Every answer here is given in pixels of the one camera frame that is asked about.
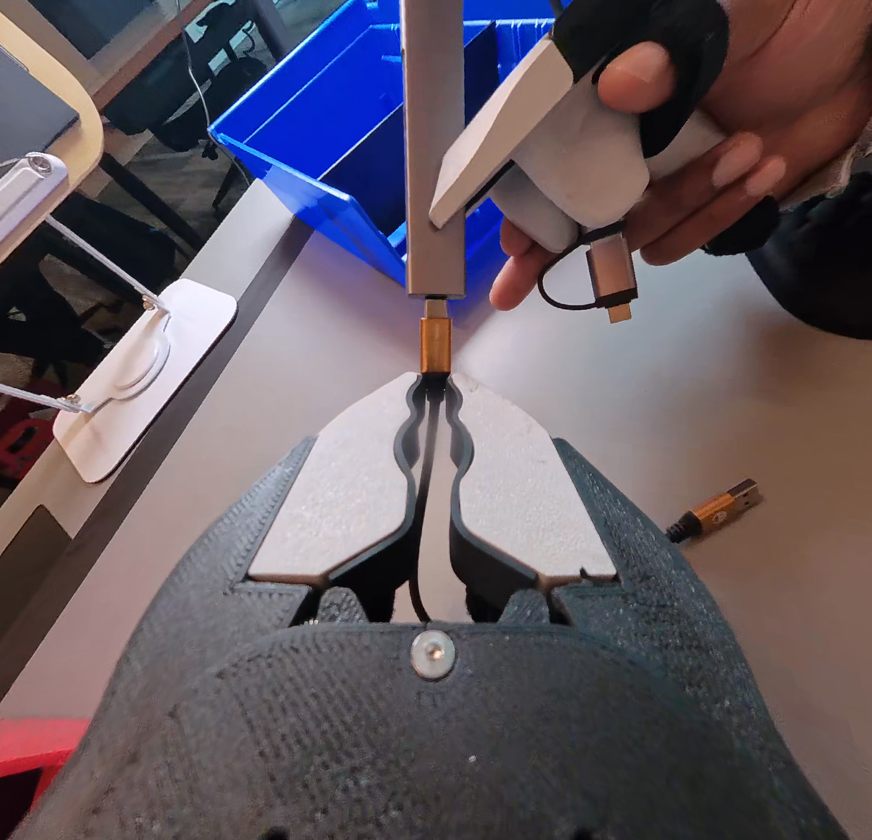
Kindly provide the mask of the white stand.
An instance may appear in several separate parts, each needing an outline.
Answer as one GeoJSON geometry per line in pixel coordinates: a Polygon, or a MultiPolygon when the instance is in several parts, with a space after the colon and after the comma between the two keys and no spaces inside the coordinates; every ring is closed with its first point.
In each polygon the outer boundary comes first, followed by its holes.
{"type": "Polygon", "coordinates": [[[53,398],[7,385],[2,394],[60,411],[53,437],[83,481],[112,475],[233,323],[235,298],[182,278],[157,294],[47,212],[42,221],[141,296],[144,314],[83,385],[53,398]]]}

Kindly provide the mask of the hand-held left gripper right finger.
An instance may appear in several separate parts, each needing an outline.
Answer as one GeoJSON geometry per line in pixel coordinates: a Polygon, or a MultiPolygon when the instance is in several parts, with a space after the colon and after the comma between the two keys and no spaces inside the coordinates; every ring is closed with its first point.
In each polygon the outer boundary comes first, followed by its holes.
{"type": "Polygon", "coordinates": [[[550,434],[471,377],[446,382],[456,472],[449,553],[468,591],[552,591],[617,576],[550,434]]]}

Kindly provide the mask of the red plastic bin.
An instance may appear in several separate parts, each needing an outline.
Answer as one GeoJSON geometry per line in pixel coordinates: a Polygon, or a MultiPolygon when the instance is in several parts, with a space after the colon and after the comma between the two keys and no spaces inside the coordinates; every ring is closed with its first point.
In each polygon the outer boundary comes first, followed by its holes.
{"type": "Polygon", "coordinates": [[[9,838],[81,742],[90,720],[1,720],[1,838],[9,838]]]}

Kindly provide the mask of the wooden board with dark screen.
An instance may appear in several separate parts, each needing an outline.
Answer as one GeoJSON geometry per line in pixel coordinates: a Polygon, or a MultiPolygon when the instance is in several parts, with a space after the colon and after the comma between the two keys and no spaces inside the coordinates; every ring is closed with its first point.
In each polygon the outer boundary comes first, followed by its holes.
{"type": "Polygon", "coordinates": [[[98,166],[104,151],[104,130],[90,94],[73,73],[6,15],[1,16],[1,41],[2,47],[26,65],[37,80],[79,114],[78,124],[48,148],[50,155],[66,165],[67,179],[2,238],[4,261],[98,166]]]}

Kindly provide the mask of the black office chair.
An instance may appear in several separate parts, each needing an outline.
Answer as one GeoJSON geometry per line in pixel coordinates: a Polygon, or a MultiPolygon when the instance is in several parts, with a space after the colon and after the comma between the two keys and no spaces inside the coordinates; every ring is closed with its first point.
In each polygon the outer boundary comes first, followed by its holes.
{"type": "Polygon", "coordinates": [[[206,141],[203,156],[216,159],[209,124],[268,71],[247,51],[233,48],[232,39],[252,16],[243,0],[214,6],[196,23],[205,30],[200,39],[180,33],[106,105],[104,115],[124,134],[149,131],[175,152],[206,141]]]}

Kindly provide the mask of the person's right hand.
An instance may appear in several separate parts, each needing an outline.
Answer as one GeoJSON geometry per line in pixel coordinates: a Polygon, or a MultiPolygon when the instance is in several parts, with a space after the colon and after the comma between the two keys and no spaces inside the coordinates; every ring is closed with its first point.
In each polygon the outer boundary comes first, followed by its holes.
{"type": "Polygon", "coordinates": [[[725,64],[700,108],[725,138],[627,216],[631,252],[665,266],[766,197],[787,202],[849,173],[871,112],[871,0],[718,0],[725,64]]]}

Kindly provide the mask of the grey usb hub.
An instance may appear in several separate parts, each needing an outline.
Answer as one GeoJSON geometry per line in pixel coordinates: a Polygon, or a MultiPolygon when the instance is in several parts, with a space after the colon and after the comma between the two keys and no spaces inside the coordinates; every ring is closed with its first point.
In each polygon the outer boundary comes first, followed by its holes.
{"type": "Polygon", "coordinates": [[[430,220],[442,160],[465,126],[463,0],[399,0],[406,156],[406,292],[466,293],[465,218],[430,220]]]}

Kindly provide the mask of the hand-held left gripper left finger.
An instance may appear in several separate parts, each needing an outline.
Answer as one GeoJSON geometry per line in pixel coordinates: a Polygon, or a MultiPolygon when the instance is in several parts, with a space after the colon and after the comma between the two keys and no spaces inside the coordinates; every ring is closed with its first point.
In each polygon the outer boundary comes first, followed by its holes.
{"type": "Polygon", "coordinates": [[[403,373],[314,440],[248,567],[248,578],[324,591],[394,591],[411,570],[423,378],[403,373]]]}

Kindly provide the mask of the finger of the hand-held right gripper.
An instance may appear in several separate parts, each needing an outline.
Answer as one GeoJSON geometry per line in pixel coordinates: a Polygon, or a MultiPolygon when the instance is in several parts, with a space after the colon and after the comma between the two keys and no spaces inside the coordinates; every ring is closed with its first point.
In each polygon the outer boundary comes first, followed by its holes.
{"type": "Polygon", "coordinates": [[[444,154],[429,210],[437,229],[466,209],[573,85],[570,65],[544,36],[444,154]]]}

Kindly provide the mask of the blue plastic bin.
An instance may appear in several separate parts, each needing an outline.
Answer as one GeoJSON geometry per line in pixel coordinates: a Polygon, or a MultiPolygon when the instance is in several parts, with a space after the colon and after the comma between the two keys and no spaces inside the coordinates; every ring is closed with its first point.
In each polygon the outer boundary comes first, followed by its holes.
{"type": "MultiPolygon", "coordinates": [[[[549,0],[464,0],[465,123],[551,28],[549,0]]],[[[399,0],[345,0],[210,128],[295,217],[402,289],[399,0]]]]}

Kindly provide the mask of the person's right forearm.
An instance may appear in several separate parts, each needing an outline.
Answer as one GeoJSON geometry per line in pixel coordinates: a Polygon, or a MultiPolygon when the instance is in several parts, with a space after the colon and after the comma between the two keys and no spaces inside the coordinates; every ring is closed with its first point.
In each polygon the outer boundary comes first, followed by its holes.
{"type": "Polygon", "coordinates": [[[747,258],[778,303],[824,332],[871,339],[871,138],[781,202],[779,225],[747,258]]]}

